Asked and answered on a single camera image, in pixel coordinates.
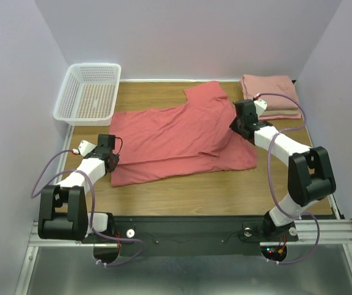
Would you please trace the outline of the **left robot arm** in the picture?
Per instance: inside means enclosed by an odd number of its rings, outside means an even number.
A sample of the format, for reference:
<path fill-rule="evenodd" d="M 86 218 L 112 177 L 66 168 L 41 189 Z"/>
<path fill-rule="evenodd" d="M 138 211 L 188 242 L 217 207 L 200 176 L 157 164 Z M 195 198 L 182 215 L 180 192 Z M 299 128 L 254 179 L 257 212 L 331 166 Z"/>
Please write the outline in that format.
<path fill-rule="evenodd" d="M 85 195 L 93 192 L 93 185 L 112 173 L 119 153 L 114 153 L 115 135 L 100 134 L 96 145 L 81 141 L 70 153 L 82 156 L 80 165 L 68 170 L 68 176 L 54 184 L 47 184 L 33 197 L 40 196 L 37 232 L 41 239 L 82 241 L 92 232 L 94 210 L 87 210 Z"/>

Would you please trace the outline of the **red t shirt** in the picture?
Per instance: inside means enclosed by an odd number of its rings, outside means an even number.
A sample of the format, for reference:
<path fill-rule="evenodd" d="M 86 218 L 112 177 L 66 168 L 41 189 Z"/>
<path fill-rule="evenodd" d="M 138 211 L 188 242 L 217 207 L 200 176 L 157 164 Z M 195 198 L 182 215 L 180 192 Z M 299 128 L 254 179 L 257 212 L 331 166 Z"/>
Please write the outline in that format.
<path fill-rule="evenodd" d="M 257 152 L 229 125 L 235 110 L 220 83 L 184 91 L 183 105 L 117 112 L 109 132 L 120 137 L 120 160 L 111 174 L 114 187 L 172 176 L 257 166 Z"/>

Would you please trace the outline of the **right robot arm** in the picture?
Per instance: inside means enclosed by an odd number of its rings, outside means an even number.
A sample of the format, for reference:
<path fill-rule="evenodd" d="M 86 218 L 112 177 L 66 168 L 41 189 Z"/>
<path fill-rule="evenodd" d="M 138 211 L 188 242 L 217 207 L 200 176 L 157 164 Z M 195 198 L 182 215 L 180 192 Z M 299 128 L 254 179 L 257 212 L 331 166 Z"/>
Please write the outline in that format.
<path fill-rule="evenodd" d="M 310 206 L 333 194 L 336 182 L 328 151 L 321 146 L 301 144 L 271 123 L 260 121 L 267 104 L 264 100 L 239 100 L 234 103 L 236 117 L 230 129 L 256 147 L 267 151 L 268 185 L 275 203 L 265 213 L 262 231 L 270 237 L 299 219 Z M 276 157 L 287 166 L 287 194 L 275 197 L 271 174 L 271 159 Z"/>

